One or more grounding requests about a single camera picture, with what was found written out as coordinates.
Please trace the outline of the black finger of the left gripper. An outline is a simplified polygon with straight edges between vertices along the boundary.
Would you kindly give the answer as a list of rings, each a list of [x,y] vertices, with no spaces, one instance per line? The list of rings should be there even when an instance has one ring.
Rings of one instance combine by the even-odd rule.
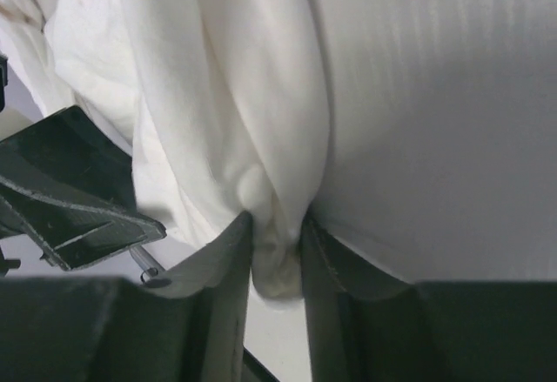
[[[79,107],[58,111],[1,140],[1,223],[32,205],[137,225],[131,157]]]
[[[1,179],[1,221],[65,271],[81,270],[166,236],[156,220],[67,184],[34,189]]]

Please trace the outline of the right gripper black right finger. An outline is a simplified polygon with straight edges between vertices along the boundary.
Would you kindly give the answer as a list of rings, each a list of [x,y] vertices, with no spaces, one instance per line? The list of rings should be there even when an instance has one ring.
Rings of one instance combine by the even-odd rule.
[[[357,306],[393,298],[409,284],[364,260],[313,218],[304,220],[299,248],[312,379],[364,381],[366,336]]]

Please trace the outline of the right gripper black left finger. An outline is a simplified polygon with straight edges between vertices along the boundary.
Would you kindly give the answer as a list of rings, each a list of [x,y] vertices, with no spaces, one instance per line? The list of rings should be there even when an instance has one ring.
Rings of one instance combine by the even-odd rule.
[[[252,238],[252,215],[242,212],[215,240],[145,284],[189,306],[182,381],[241,380]]]

